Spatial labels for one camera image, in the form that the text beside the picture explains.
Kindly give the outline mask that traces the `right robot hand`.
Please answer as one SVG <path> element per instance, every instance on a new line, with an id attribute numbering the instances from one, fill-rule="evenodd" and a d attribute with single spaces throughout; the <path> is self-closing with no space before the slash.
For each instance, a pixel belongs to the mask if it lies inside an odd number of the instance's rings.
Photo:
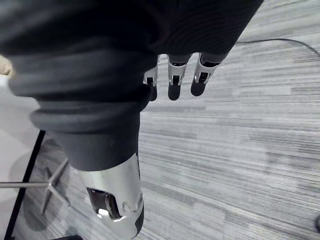
<path id="1" fill-rule="evenodd" d="M 39 107 L 32 123 L 60 144 L 100 220 L 122 240 L 144 223 L 141 111 L 157 97 L 168 57 L 168 97 L 179 98 L 196 53 L 200 96 L 262 5 L 260 0 L 3 0 L 0 54 L 12 93 Z"/>

